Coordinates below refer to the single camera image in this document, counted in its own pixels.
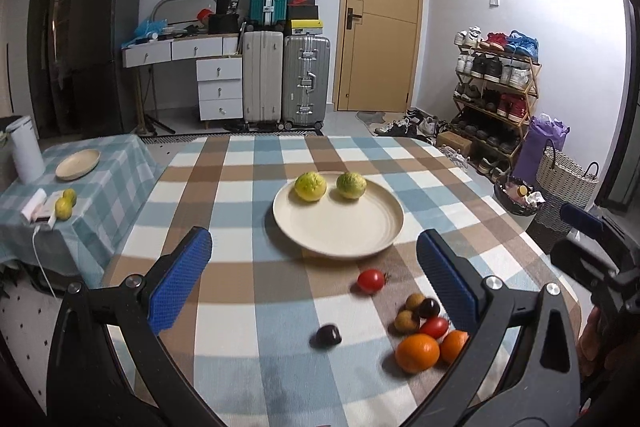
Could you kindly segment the right hand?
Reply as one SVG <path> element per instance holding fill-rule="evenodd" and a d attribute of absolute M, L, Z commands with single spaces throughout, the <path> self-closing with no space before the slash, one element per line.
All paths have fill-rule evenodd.
<path fill-rule="evenodd" d="M 600 310 L 593 307 L 576 343 L 579 372 L 582 378 L 590 376 L 596 368 L 596 358 L 601 348 L 599 320 Z"/>

